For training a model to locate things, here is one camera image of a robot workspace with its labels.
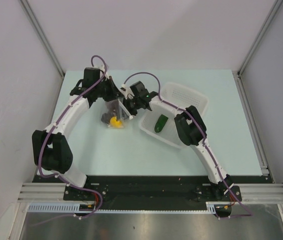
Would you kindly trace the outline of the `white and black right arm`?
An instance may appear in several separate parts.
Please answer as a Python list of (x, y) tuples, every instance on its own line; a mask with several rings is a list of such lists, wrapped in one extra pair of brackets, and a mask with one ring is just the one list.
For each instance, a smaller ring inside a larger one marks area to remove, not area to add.
[(141, 81), (122, 84), (124, 105), (132, 116), (145, 109), (139, 128), (148, 135), (178, 149), (189, 146), (206, 169), (218, 201), (230, 195), (234, 182), (215, 157), (202, 119), (209, 99), (184, 85), (168, 82), (158, 92), (148, 92)]

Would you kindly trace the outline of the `clear zip top bag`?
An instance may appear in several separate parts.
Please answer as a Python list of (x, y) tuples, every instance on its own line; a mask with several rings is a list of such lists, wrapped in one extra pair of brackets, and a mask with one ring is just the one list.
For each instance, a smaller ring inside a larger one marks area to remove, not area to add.
[[(107, 108), (106, 108), (106, 102), (105, 102), (105, 107), (104, 107), (104, 111), (102, 112), (102, 115), (104, 113), (109, 113), (112, 115), (112, 117), (117, 117), (118, 120), (121, 120), (122, 121), (122, 124), (123, 124), (123, 128), (125, 127), (125, 124), (126, 122), (130, 121), (133, 119), (133, 116), (129, 113), (129, 111), (125, 108), (124, 104), (123, 104), (123, 101), (122, 99), (116, 99), (118, 100), (118, 106), (119, 106), (119, 109), (118, 109), (118, 112), (117, 113), (110, 113), (107, 111)], [(110, 127), (109, 124), (105, 124), (108, 128), (114, 128), (114, 127)]]

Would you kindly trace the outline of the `dark purple fake grapes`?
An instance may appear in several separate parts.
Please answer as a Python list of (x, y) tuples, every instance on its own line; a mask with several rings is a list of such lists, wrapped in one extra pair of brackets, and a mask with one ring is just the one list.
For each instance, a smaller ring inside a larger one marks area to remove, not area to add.
[(112, 100), (112, 101), (106, 102), (105, 105), (109, 113), (115, 114), (119, 110), (118, 100)]

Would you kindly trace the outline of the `dark round fake fruit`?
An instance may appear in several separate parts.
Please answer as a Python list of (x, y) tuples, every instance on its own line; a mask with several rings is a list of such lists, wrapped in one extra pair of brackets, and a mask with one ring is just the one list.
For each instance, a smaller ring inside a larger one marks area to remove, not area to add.
[(102, 116), (101, 116), (101, 122), (106, 124), (106, 125), (109, 125), (111, 118), (112, 118), (111, 114), (103, 113)]

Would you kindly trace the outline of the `yellow fake fruit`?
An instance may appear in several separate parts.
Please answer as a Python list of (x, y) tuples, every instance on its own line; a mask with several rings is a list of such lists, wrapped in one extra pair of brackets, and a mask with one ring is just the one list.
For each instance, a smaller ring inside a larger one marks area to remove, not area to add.
[(123, 128), (123, 122), (120, 119), (117, 119), (116, 116), (113, 116), (110, 120), (109, 120), (109, 126), (112, 128)]

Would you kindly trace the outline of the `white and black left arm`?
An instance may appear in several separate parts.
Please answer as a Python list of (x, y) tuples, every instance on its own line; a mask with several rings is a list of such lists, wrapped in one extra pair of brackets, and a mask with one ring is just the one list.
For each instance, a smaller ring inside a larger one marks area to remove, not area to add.
[(99, 98), (113, 101), (122, 97), (107, 68), (87, 67), (83, 77), (69, 93), (69, 99), (59, 115), (45, 129), (32, 134), (34, 163), (43, 178), (59, 178), (75, 187), (81, 200), (88, 199), (92, 187), (86, 184), (87, 176), (73, 164), (73, 153), (68, 138), (80, 118)]

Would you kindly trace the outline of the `green fake vegetable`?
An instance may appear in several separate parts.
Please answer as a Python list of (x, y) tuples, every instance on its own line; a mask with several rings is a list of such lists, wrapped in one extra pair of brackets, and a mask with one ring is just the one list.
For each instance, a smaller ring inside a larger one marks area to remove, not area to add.
[(167, 116), (161, 114), (161, 115), (158, 117), (158, 119), (157, 119), (157, 121), (156, 121), (156, 123), (155, 123), (154, 132), (155, 132), (155, 133), (160, 133), (160, 132), (164, 129), (164, 127), (165, 127), (165, 125), (166, 125), (168, 119), (169, 119), (169, 118), (168, 118)]

